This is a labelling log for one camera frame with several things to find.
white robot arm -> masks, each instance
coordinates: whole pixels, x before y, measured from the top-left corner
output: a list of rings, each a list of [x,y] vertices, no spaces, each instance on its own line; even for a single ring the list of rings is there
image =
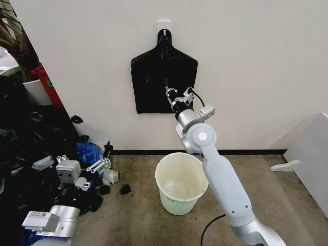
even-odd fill
[[[274,230],[256,219],[231,163],[216,150],[216,132],[203,123],[214,115],[214,108],[207,105],[199,114],[195,113],[189,107],[195,97],[191,88],[179,97],[174,88],[166,87],[166,95],[179,122],[177,134],[189,154],[203,154],[203,171],[235,235],[247,245],[286,246]]]

red container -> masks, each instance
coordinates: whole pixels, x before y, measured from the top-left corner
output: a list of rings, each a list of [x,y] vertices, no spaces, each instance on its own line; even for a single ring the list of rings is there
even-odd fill
[[[32,74],[35,74],[39,77],[43,87],[45,88],[48,96],[50,97],[50,100],[52,101],[52,104],[57,109],[63,109],[64,105],[62,104],[55,88],[53,87],[47,72],[43,68],[42,64],[40,64],[37,68],[33,69],[31,71]]]

plastic bucket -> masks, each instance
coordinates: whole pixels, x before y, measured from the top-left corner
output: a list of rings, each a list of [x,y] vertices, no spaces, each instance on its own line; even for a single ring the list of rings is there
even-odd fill
[[[209,182],[195,156],[173,153],[159,161],[155,179],[163,207],[175,215],[191,211],[205,193]]]

floor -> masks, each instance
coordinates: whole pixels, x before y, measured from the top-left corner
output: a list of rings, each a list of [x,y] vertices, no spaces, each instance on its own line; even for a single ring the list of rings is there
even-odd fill
[[[113,156],[119,183],[104,196],[100,209],[79,218],[73,246],[199,245],[202,230],[221,208],[210,188],[184,216],[168,213],[160,203],[155,168],[163,156]],[[328,220],[294,173],[273,173],[280,155],[228,155],[259,220],[278,232],[288,246],[326,246]],[[123,184],[132,192],[120,195]],[[203,245],[243,245],[226,218],[207,230]]]

black cable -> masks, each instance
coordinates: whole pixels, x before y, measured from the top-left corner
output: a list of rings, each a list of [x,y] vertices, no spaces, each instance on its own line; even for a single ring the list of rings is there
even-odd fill
[[[218,219],[220,219],[220,218],[223,218],[223,217],[225,217],[225,214],[222,214],[222,215],[220,215],[219,217],[216,217],[215,219],[212,219],[212,220],[210,221],[210,223],[208,223],[208,224],[205,226],[205,228],[204,228],[204,230],[203,230],[203,233],[201,234],[201,238],[200,238],[200,246],[203,246],[203,238],[204,238],[204,234],[205,234],[207,228],[208,228],[213,222],[215,222],[216,220],[218,220]]]
[[[198,99],[200,100],[200,102],[203,105],[203,107],[205,107],[205,104],[204,104],[203,100],[200,98],[200,96],[195,91],[193,91],[193,93],[195,94],[195,96],[198,97]]]

